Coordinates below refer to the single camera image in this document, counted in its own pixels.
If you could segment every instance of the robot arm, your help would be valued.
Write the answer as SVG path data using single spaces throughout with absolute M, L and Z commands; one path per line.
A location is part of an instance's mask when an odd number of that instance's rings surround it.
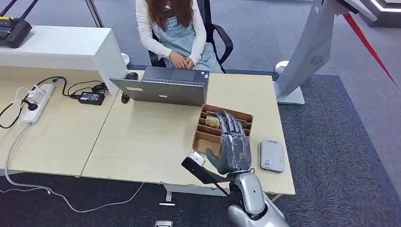
M 251 167 L 251 147 L 242 125 L 234 116 L 218 113 L 221 128 L 222 158 L 207 149 L 208 160 L 217 171 L 227 177 L 217 175 L 203 167 L 205 160 L 193 151 L 181 163 L 203 183 L 214 183 L 223 193 L 233 199 L 228 214 L 239 227 L 288 227 L 284 215 L 264 194 L 258 177 L 249 171 Z M 217 183 L 230 182 L 230 194 Z

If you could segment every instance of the cord on floor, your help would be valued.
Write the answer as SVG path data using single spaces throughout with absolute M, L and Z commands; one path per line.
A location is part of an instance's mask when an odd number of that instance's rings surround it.
M 124 204 L 124 203 L 130 202 L 130 201 L 138 194 L 138 192 L 139 192 L 140 189 L 142 188 L 142 186 L 143 186 L 144 183 L 142 183 L 142 184 L 140 185 L 139 189 L 134 193 L 134 195 L 133 195 L 130 199 L 126 200 L 126 201 L 122 201 L 122 202 L 113 202 L 113 203 L 105 204 L 105 205 L 103 205 L 103 206 L 100 206 L 100 207 L 97 207 L 97 208 L 93 208 L 93 209 L 90 209 L 90 210 L 77 210 L 77 209 L 75 209 L 75 208 L 70 204 L 70 202 L 67 200 L 67 198 L 66 198 L 64 195 L 56 193 L 56 192 L 55 192 L 52 188 L 50 188 L 50 187 L 41 186 L 41 185 L 34 185 L 34 184 L 16 183 L 16 182 L 12 181 L 12 180 L 10 179 L 10 176 L 9 176 L 9 173 L 8 173 L 8 171 L 9 171 L 9 170 L 8 170 L 9 159 L 10 159 L 10 156 L 11 156 L 12 152 L 14 151 L 15 147 L 17 146 L 17 144 L 19 143 L 19 141 L 22 139 L 22 137 L 24 136 L 24 134 L 28 131 L 29 127 L 30 127 L 30 125 L 26 125 L 26 127 L 18 134 L 18 137 L 17 137 L 17 138 L 15 139 L 15 141 L 13 142 L 13 144 L 12 144 L 10 150 L 9 150 L 9 153 L 7 154 L 7 159 L 6 159 L 5 165 L 4 165 L 4 173 L 5 173 L 5 176 L 6 176 L 7 180 L 8 180 L 8 182 L 10 182 L 10 184 L 15 185 L 15 186 L 33 187 L 33 189 L 28 189 L 28 190 L 9 189 L 9 190 L 6 190 L 6 191 L 1 191 L 1 190 L 0 190 L 0 192 L 2 192 L 2 193 L 6 193 L 6 192 L 9 192 L 9 191 L 28 192 L 28 191 L 33 191 L 33 190 L 36 190 L 36 189 L 45 189 L 45 190 L 47 190 L 47 193 L 48 193 L 49 195 L 50 195 L 50 194 L 54 194 L 54 195 L 57 195 L 57 196 L 62 197 L 62 198 L 64 199 L 64 201 L 67 203 L 67 205 L 71 208 L 71 210 L 73 210 L 73 211 L 75 211 L 75 212 L 77 212 L 77 213 L 88 213 L 88 212 L 95 211 L 95 210 L 98 210 L 98 209 L 103 208 L 103 207 L 108 207 L 108 206 L 112 206 L 112 205 L 119 205 L 119 204 Z

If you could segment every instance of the chair armrest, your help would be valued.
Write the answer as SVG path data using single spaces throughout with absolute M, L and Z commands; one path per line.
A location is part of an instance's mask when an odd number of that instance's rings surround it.
M 157 54 L 149 51 L 150 63 L 152 66 L 159 67 L 159 57 Z
M 223 40 L 224 45 L 226 46 L 226 51 L 224 51 L 223 56 L 221 57 L 221 59 L 218 60 L 218 62 L 220 64 L 222 64 L 223 62 L 225 62 L 228 58 L 228 56 L 231 54 L 231 52 L 233 51 L 233 41 L 230 39 L 230 37 L 227 35 L 226 31 L 224 31 L 224 29 L 218 25 L 213 25 L 214 30 L 217 31 L 218 35 L 220 36 L 220 38 Z

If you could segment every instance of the white power strip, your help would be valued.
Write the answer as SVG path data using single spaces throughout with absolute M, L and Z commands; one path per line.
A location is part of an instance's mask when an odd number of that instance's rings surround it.
M 38 108 L 33 111 L 28 111 L 22 119 L 23 122 L 28 124 L 35 124 L 38 122 L 53 94 L 54 88 L 54 84 L 43 84 L 37 87 L 33 92 L 30 92 L 28 97 L 33 103 L 38 105 Z

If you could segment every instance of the woman's hand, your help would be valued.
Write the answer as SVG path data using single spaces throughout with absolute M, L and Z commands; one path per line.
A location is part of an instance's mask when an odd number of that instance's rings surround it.
M 186 68 L 187 68 L 188 70 L 192 69 L 192 67 L 193 67 L 193 61 L 192 61 L 192 59 L 191 59 L 190 57 L 188 57 L 188 58 L 185 60 L 185 66 L 186 66 Z
M 186 69 L 185 58 L 175 51 L 171 51 L 168 55 L 174 67 L 177 69 Z

